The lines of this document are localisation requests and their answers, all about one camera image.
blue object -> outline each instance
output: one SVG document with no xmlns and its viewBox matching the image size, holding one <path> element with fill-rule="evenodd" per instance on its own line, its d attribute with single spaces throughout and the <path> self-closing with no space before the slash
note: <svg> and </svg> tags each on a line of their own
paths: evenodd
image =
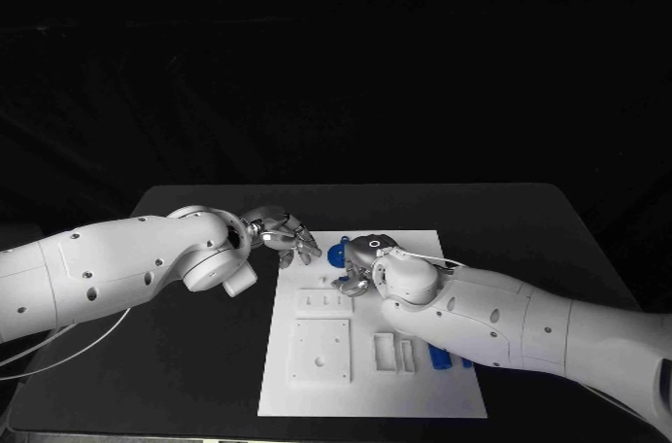
<svg viewBox="0 0 672 443">
<path fill-rule="evenodd" d="M 431 357 L 431 365 L 434 370 L 447 370 L 452 367 L 451 355 L 442 349 L 438 349 L 431 344 L 426 344 L 429 347 L 429 357 Z"/>
<path fill-rule="evenodd" d="M 346 267 L 346 244 L 350 241 L 347 236 L 340 238 L 340 244 L 336 244 L 325 253 L 325 259 L 336 268 Z"/>
</svg>

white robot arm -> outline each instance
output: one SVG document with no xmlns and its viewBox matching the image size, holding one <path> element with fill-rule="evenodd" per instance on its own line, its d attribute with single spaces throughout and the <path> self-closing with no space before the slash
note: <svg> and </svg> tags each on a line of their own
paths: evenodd
<svg viewBox="0 0 672 443">
<path fill-rule="evenodd" d="M 0 343 L 105 317 L 147 302 L 173 281 L 191 291 L 217 284 L 230 296 L 256 281 L 253 247 L 320 256 L 311 234 L 279 207 L 242 218 L 190 206 L 167 218 L 106 221 L 0 253 Z"/>
<path fill-rule="evenodd" d="M 573 380 L 672 439 L 672 315 L 566 299 L 491 271 L 447 270 L 385 235 L 344 252 L 349 280 L 333 286 L 347 295 L 376 287 L 395 330 L 481 365 Z"/>
</svg>

table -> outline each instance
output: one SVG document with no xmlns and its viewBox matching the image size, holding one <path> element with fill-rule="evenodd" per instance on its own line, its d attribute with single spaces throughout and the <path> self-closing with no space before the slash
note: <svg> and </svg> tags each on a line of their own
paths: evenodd
<svg viewBox="0 0 672 443">
<path fill-rule="evenodd" d="M 186 205 L 240 215 L 278 204 L 314 230 L 436 229 L 444 254 L 548 291 L 614 307 L 637 303 L 561 193 L 543 184 L 152 187 L 132 216 Z M 85 355 L 36 375 L 15 431 L 343 441 L 664 441 L 568 380 L 475 366 L 488 419 L 256 416 L 276 255 L 250 255 L 259 280 L 235 299 L 177 282 L 135 307 Z M 77 326 L 44 363 L 80 349 L 119 315 Z"/>
</svg>

black background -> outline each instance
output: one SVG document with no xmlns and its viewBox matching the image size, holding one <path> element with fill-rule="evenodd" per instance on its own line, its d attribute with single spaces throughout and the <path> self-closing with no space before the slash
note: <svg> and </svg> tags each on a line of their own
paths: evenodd
<svg viewBox="0 0 672 443">
<path fill-rule="evenodd" d="M 164 184 L 546 182 L 669 311 L 670 0 L 0 2 L 4 222 Z"/>
</svg>

robotic hand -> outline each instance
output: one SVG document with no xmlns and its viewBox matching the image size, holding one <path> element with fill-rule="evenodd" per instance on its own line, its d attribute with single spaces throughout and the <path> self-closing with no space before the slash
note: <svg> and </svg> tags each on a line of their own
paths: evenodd
<svg viewBox="0 0 672 443">
<path fill-rule="evenodd" d="M 177 280 L 191 291 L 223 284 L 235 296 L 256 281 L 246 259 L 261 244 L 279 251 L 281 268 L 294 250 L 305 264 L 321 255 L 279 207 L 237 218 L 200 206 L 90 224 L 1 252 L 0 343 L 134 307 Z"/>
<path fill-rule="evenodd" d="M 346 295 L 370 287 L 396 331 L 481 365 L 578 382 L 672 439 L 672 315 L 566 299 L 491 271 L 431 264 L 386 235 L 344 249 Z"/>
</svg>

